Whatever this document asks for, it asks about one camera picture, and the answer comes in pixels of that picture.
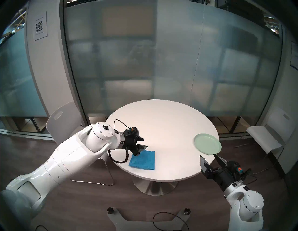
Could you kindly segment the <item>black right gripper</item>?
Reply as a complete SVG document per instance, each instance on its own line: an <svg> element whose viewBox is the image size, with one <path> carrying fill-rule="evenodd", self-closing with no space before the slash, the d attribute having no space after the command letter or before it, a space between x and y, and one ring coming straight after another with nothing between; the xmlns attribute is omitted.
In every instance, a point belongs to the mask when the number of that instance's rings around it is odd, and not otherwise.
<svg viewBox="0 0 298 231"><path fill-rule="evenodd" d="M232 173L226 167L227 161L219 157L217 154L214 154L213 156L222 168L210 169L209 163L205 160L205 158L203 158L203 156L200 155L201 172L207 179L214 180L218 184L220 189L224 192L230 185L235 182L235 179Z"/></svg>

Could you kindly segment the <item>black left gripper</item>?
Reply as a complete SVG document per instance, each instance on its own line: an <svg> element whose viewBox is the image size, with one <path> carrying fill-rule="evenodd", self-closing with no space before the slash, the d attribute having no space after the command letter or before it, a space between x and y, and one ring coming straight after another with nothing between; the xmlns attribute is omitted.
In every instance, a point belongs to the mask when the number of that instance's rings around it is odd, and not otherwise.
<svg viewBox="0 0 298 231"><path fill-rule="evenodd" d="M139 134L124 134L123 149L125 150L126 156L130 151L134 156L138 156L142 151L148 148L146 145L137 144L137 141L144 141Z"/></svg>

